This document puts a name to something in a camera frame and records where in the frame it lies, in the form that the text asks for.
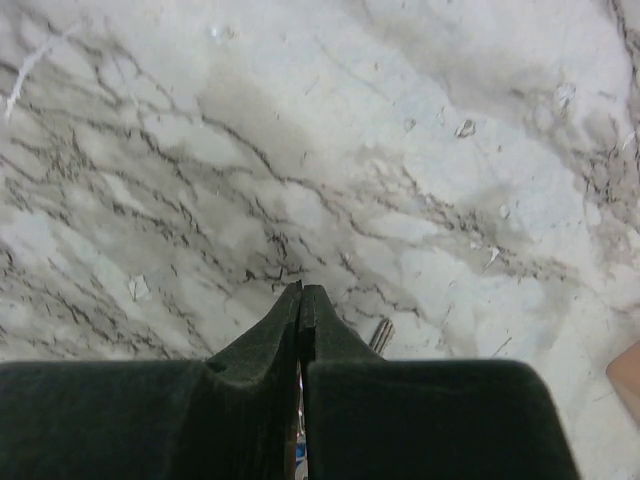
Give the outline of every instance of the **brown cardboard box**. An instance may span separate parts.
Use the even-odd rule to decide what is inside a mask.
[[[640,342],[609,364],[607,376],[640,426]]]

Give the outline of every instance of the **black object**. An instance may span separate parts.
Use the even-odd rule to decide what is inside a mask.
[[[1,365],[0,478],[291,479],[298,363],[311,480],[578,479],[529,367],[386,362],[300,283],[206,362]]]

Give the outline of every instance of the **orange object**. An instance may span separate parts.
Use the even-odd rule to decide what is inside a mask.
[[[640,342],[609,364],[607,376],[640,426]]]

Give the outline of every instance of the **white marble countertop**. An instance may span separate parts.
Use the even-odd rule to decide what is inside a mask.
[[[640,478],[632,0],[6,0],[0,358],[205,357],[325,285],[389,358],[549,385]]]

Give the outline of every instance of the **small metal object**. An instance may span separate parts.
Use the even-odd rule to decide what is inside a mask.
[[[388,318],[385,318],[380,322],[378,328],[376,328],[373,338],[369,342],[369,346],[378,355],[382,355],[385,348],[387,348],[387,345],[389,345],[389,342],[393,338],[394,333],[396,333],[396,329],[393,326],[393,322]]]

